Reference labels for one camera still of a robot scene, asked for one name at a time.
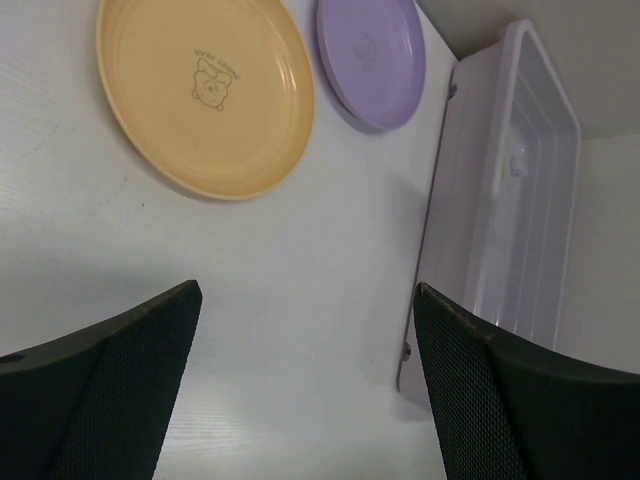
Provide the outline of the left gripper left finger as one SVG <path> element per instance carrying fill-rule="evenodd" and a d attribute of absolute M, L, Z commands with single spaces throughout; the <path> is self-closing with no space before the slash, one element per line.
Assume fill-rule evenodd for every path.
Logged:
<path fill-rule="evenodd" d="M 189 280 L 2 356 L 2 478 L 152 478 L 201 305 L 201 289 Z"/>

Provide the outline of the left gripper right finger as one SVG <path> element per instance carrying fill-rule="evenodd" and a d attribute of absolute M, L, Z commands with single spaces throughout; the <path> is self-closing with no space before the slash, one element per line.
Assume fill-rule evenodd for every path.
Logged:
<path fill-rule="evenodd" d="M 638 478 L 638 375 L 538 346 L 424 282 L 413 314 L 447 478 Z"/>

